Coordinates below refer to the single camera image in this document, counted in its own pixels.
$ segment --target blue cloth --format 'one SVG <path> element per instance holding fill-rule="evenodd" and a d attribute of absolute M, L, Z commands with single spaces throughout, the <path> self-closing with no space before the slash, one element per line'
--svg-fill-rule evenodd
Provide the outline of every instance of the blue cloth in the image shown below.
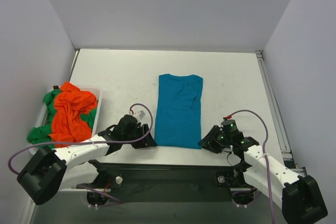
<path fill-rule="evenodd" d="M 200 149 L 203 78 L 159 76 L 159 101 L 155 120 L 158 145 Z"/>

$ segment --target gray floor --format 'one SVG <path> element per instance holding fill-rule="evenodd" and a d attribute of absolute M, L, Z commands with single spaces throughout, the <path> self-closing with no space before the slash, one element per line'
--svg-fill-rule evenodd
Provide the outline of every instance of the gray floor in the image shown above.
<path fill-rule="evenodd" d="M 268 198 L 262 196 L 247 209 L 222 203 L 125 203 L 121 206 L 88 209 L 86 192 L 59 192 L 52 200 L 36 206 L 30 224 L 52 223 L 271 223 Z M 277 224 L 285 224 L 275 207 Z"/>

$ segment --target orange cloth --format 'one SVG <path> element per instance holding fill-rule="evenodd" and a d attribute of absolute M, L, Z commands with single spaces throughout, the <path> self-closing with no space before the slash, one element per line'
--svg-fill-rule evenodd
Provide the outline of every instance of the orange cloth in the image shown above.
<path fill-rule="evenodd" d="M 54 107 L 57 110 L 51 123 L 52 133 L 49 135 L 55 142 L 82 142 L 91 138 L 92 131 L 80 115 L 88 114 L 97 107 L 97 99 L 89 91 L 80 91 L 70 82 L 61 86 L 61 93 L 55 98 Z M 57 148 L 68 146 L 55 144 Z"/>

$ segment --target green cloth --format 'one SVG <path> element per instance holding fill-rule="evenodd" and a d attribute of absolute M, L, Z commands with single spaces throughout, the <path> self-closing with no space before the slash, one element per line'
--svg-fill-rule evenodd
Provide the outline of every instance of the green cloth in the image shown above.
<path fill-rule="evenodd" d="M 60 89 L 55 89 L 47 93 L 43 101 L 47 106 L 47 123 L 40 127 L 34 127 L 27 136 L 27 141 L 32 144 L 39 144 L 39 143 L 45 143 L 45 142 L 52 142 L 51 137 L 49 134 L 52 133 L 51 131 L 51 122 L 54 119 L 54 116 L 56 114 L 56 109 L 54 107 L 54 101 L 56 96 L 62 92 Z M 54 144 L 48 145 L 51 149 L 54 149 Z"/>
<path fill-rule="evenodd" d="M 94 120 L 95 120 L 96 114 L 97 114 L 97 108 L 91 110 L 89 112 L 89 114 L 87 114 L 87 115 L 85 115 L 85 114 L 80 115 L 80 118 L 84 122 L 87 122 L 87 124 L 89 125 L 90 129 L 92 129 L 93 125 L 94 125 L 94 122 L 95 122 Z"/>

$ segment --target robotic arm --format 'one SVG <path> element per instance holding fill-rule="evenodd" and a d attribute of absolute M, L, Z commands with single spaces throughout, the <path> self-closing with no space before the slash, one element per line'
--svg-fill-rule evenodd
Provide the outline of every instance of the robotic arm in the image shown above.
<path fill-rule="evenodd" d="M 50 200 L 58 190 L 83 183 L 91 184 L 98 175 L 108 173 L 98 161 L 93 160 L 122 147 L 121 143 L 108 141 L 132 142 L 134 148 L 156 146 L 148 131 L 148 125 L 141 125 L 134 116 L 125 115 L 118 125 L 98 133 L 82 145 L 56 150 L 49 147 L 39 149 L 19 173 L 17 181 L 33 201 L 41 205 Z M 145 137 L 140 141 L 130 141 L 141 136 Z M 263 153 L 256 140 L 244 137 L 238 130 L 235 120 L 224 118 L 221 127 L 214 126 L 199 145 L 214 153 L 230 148 L 241 159 L 239 164 L 232 167 L 236 176 L 242 176 L 246 185 L 257 188 L 268 197 L 270 180 L 273 202 L 281 208 L 289 224 L 316 223 L 328 214 L 316 180 L 311 176 L 300 176 Z M 269 172 L 265 155 L 269 162 Z"/>

